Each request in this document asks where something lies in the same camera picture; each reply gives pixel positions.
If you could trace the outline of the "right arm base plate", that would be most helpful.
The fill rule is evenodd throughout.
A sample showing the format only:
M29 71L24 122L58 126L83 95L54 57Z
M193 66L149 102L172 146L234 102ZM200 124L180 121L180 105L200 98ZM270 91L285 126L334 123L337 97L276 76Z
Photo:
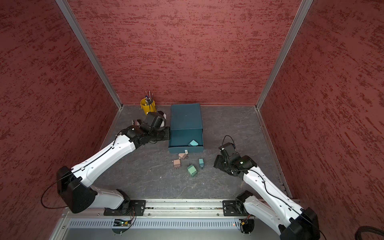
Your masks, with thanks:
M244 204L237 200L224 200L223 204L223 214L225 217L247 217L249 214L246 211Z

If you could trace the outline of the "green plug large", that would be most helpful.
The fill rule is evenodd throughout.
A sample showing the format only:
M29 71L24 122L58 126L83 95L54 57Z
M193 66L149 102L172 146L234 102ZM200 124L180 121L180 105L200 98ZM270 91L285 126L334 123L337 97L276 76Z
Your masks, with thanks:
M187 171L188 171L188 173L190 174L191 177L196 176L197 173L198 173L198 171L197 171L197 169L195 168L194 165L189 165L189 166L187 167Z

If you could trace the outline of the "pink plug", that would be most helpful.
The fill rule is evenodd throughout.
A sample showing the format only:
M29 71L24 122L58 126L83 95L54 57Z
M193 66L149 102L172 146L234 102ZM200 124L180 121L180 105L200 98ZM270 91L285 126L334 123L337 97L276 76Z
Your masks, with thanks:
M180 169L181 168L181 160L180 159L173 160L173 167L175 169Z
M183 159L187 159L188 158L188 154L186 153L180 153L179 154L179 159L183 160Z

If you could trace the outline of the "teal drawer cabinet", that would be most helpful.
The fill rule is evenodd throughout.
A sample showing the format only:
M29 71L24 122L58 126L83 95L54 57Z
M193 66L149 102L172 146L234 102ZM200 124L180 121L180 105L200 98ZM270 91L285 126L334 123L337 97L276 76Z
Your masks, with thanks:
M203 118L200 104L179 104L171 106L169 152L179 154L202 153L204 151ZM189 146L195 140L198 146Z

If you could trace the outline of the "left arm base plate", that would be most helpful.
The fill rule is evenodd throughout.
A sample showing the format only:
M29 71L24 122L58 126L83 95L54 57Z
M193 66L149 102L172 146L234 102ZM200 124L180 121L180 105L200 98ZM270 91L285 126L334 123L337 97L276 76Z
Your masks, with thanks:
M145 200L124 200L123 203L115 210L105 208L104 216L143 216L147 201Z

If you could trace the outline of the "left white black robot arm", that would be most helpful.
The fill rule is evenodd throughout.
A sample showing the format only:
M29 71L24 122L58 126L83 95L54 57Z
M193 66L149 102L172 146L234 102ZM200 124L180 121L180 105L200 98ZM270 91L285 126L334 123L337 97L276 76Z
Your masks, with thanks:
M168 141L170 127L130 126L121 130L105 148L71 168L57 172L57 190L72 213L87 209L106 209L119 215L130 213L130 201L122 190L105 190L94 186L95 180L124 156L147 143Z

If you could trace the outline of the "teal plug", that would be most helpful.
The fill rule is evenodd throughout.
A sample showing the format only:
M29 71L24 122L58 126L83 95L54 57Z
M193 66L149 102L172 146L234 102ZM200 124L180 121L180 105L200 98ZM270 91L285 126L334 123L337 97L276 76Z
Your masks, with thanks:
M197 142L197 141L195 141L195 140L192 140L190 143L189 143L189 146L192 146L192 147L196 147L196 146L198 146L199 145L199 143Z
M204 164L204 160L202 158L199 159L199 166L201 169L204 168L205 164Z

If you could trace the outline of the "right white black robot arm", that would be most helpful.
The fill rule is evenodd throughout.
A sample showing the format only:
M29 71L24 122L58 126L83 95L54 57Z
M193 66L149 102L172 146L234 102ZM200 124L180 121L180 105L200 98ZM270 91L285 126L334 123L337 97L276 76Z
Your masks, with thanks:
M232 177L239 177L265 201L262 203L251 192L245 191L236 197L236 203L231 210L243 216L256 217L274 230L281 240L321 238L317 214L311 208L303 209L286 196L248 156L229 163L223 156L218 155L214 168Z

